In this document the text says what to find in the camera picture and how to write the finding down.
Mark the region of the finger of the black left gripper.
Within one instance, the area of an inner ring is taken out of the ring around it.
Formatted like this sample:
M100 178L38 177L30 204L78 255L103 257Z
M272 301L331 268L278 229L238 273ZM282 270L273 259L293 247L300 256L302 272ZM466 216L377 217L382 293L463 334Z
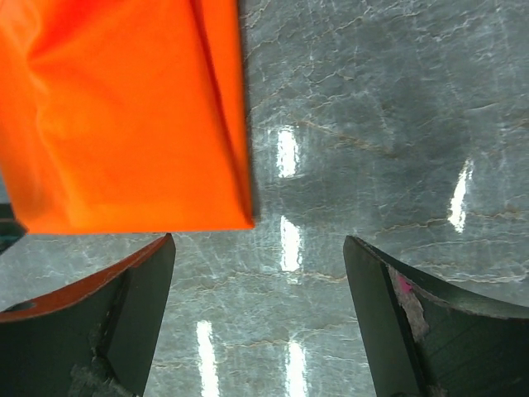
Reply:
M17 241L23 238L27 229L18 221L12 205L0 204L0 252L5 252Z

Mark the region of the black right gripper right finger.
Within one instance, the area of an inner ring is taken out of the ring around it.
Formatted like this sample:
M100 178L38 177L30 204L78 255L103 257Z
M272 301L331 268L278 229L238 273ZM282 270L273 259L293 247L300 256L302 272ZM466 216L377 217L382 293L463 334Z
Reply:
M526 396L528 309L348 236L346 274L378 396Z

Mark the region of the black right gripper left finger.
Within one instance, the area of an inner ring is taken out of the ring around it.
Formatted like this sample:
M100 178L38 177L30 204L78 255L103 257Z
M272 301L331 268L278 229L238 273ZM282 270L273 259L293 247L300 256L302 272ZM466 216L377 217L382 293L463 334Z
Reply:
M1 312L3 396L141 396L171 285L166 234L114 265Z

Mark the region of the orange t-shirt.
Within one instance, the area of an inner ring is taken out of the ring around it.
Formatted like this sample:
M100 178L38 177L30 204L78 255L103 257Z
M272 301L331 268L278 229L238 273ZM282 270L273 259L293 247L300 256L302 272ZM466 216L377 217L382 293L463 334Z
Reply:
M1 173L33 234L254 226L235 1L4 1Z

